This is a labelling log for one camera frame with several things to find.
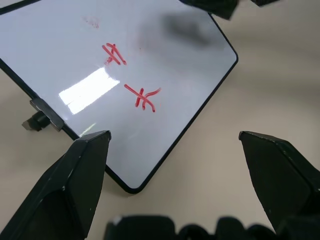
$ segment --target red marker writing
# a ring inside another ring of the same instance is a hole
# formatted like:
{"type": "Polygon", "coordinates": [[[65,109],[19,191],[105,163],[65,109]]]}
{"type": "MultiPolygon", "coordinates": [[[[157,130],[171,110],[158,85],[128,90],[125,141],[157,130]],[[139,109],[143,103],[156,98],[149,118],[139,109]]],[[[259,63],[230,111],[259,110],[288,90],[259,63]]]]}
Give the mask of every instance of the red marker writing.
{"type": "Polygon", "coordinates": [[[116,54],[119,56],[119,58],[120,58],[120,60],[122,61],[122,63],[123,63],[124,65],[127,65],[127,62],[123,59],[123,57],[121,56],[120,52],[119,52],[118,49],[116,48],[116,45],[115,45],[115,44],[107,43],[106,46],[103,45],[102,48],[103,48],[103,50],[105,50],[106,53],[109,54],[109,56],[110,56],[110,57],[108,58],[108,60],[107,60],[107,63],[108,63],[108,64],[111,63],[112,60],[114,60],[118,65],[121,65],[120,61],[119,61],[119,60],[116,58],[116,56],[114,55],[114,53],[116,53],[116,54]]]}
{"type": "Polygon", "coordinates": [[[136,92],[135,90],[133,90],[131,87],[129,87],[127,84],[124,85],[124,87],[128,90],[130,90],[133,94],[135,94],[137,96],[137,99],[136,99],[136,102],[135,102],[135,106],[138,107],[139,106],[139,103],[140,103],[140,99],[143,100],[143,103],[142,103],[142,109],[145,110],[146,109],[146,103],[148,103],[151,108],[152,108],[152,112],[156,112],[156,108],[154,106],[154,104],[149,101],[147,99],[147,97],[150,97],[150,96],[153,96],[153,95],[156,95],[158,92],[160,92],[161,88],[159,88],[158,90],[156,91],[153,91],[153,92],[149,92],[147,93],[145,96],[143,96],[143,93],[144,93],[144,89],[141,88],[140,90],[140,93],[136,92]]]}

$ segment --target red chinese character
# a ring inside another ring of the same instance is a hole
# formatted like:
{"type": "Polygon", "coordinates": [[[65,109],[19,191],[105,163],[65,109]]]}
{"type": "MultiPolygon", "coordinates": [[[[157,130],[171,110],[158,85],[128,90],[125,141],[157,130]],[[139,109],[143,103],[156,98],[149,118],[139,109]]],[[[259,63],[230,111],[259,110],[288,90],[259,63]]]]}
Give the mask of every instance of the red chinese character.
{"type": "Polygon", "coordinates": [[[144,93],[144,89],[141,88],[140,90],[140,93],[137,93],[135,90],[133,90],[131,87],[129,87],[127,84],[124,85],[124,87],[128,90],[130,90],[132,93],[134,93],[136,96],[137,96],[137,99],[136,99],[136,102],[135,102],[135,106],[138,107],[139,104],[140,104],[140,99],[143,100],[142,102],[142,109],[145,110],[146,109],[146,103],[148,103],[151,108],[152,108],[152,112],[156,112],[156,108],[154,106],[154,104],[149,101],[147,99],[147,97],[150,97],[150,96],[153,96],[153,95],[156,95],[158,92],[160,92],[161,88],[159,88],[158,90],[156,91],[152,91],[152,92],[149,92],[147,93],[146,95],[143,96],[143,93],[144,93]]]}
{"type": "Polygon", "coordinates": [[[102,46],[103,50],[106,51],[107,54],[110,55],[110,57],[108,58],[108,60],[106,61],[108,64],[111,63],[113,60],[118,64],[118,65],[121,65],[121,63],[119,62],[119,60],[115,57],[114,53],[116,53],[120,60],[122,61],[122,63],[124,65],[127,65],[127,62],[123,59],[123,57],[121,56],[120,52],[118,51],[118,49],[116,48],[116,45],[115,44],[110,44],[110,43],[107,43],[105,45],[102,46]]]}

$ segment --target black whiteboard frame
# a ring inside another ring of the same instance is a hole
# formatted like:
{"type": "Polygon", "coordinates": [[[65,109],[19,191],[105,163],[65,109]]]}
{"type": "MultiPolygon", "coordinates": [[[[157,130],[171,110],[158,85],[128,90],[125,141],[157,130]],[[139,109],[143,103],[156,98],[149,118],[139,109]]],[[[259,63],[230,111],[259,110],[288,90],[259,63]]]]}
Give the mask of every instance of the black whiteboard frame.
{"type": "MultiPolygon", "coordinates": [[[[27,5],[39,2],[41,0],[23,0],[5,7],[0,8],[0,15],[9,13],[11,11],[14,11],[16,9],[25,7],[27,5]]],[[[162,158],[159,160],[159,162],[155,165],[155,167],[152,169],[152,171],[149,173],[147,178],[143,181],[143,183],[138,188],[131,188],[129,187],[122,179],[109,168],[107,165],[105,165],[105,172],[117,183],[120,185],[123,190],[125,190],[129,194],[137,194],[141,192],[147,183],[150,181],[150,179],[153,177],[153,175],[156,173],[158,168],[161,166],[161,164],[165,161],[165,159],[168,157],[170,152],[173,150],[173,148],[177,145],[177,143],[180,141],[182,136],[185,134],[185,132],[188,130],[188,128],[191,126],[191,124],[195,121],[197,116],[200,114],[200,112],[203,110],[203,108],[207,105],[211,97],[215,94],[215,92],[218,90],[218,88],[221,86],[221,84],[224,82],[224,80],[227,78],[229,73],[232,71],[232,69],[235,67],[235,65],[239,61],[239,57],[237,52],[235,51],[234,47],[231,45],[229,40],[227,39],[226,35],[222,32],[221,28],[217,24],[217,22],[214,20],[211,14],[209,14],[214,24],[217,26],[221,34],[223,35],[224,39],[227,41],[227,43],[230,45],[231,49],[233,50],[236,60],[234,64],[231,66],[229,71],[226,72],[224,77],[221,79],[221,81],[218,83],[218,85],[215,87],[215,89],[211,92],[211,94],[207,97],[207,99],[203,102],[201,107],[198,109],[198,111],[195,113],[195,115],[191,118],[191,120],[188,122],[188,124],[185,126],[185,128],[182,130],[182,132],[179,134],[179,136],[176,138],[176,140],[172,143],[172,145],[168,148],[168,150],[165,152],[165,154],[162,156],[162,158]]],[[[31,99],[38,98],[39,96],[0,58],[0,69],[2,69],[31,99]]],[[[64,125],[62,130],[69,135],[69,137],[72,140],[76,140],[79,138],[79,136],[67,125],[64,125]]]]}

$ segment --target white surface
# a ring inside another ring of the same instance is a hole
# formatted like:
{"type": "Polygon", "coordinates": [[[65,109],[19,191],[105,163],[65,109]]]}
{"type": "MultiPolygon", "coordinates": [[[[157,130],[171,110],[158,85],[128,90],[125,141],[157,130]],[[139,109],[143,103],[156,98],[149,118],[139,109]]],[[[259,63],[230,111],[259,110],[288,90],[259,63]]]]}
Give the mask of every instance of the white surface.
{"type": "Polygon", "coordinates": [[[107,165],[133,189],[236,61],[205,12],[172,0],[42,0],[0,16],[0,32],[0,57],[76,134],[111,131],[107,165]],[[106,43],[127,65],[104,64],[106,43]],[[124,84],[161,88],[156,112],[124,84]]]}

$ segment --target beige table surface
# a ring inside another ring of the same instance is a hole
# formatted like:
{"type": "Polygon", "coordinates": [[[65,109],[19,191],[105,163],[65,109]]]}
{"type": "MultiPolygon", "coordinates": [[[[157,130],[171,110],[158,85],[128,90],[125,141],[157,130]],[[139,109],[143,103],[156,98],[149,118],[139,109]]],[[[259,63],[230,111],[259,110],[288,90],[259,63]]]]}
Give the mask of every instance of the beige table surface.
{"type": "MultiPolygon", "coordinates": [[[[0,7],[10,3],[0,0],[0,7]]],[[[108,220],[128,214],[168,215],[178,229],[197,223],[210,232],[226,215],[246,226],[270,226],[238,134],[248,130],[286,139],[320,169],[319,11],[319,0],[282,0],[264,8],[244,0],[232,21],[216,18],[238,64],[141,193],[128,195],[105,175],[88,239],[101,240],[108,220]]],[[[72,140],[51,126],[23,129],[35,111],[2,71],[0,113],[2,230],[72,140]]]]}

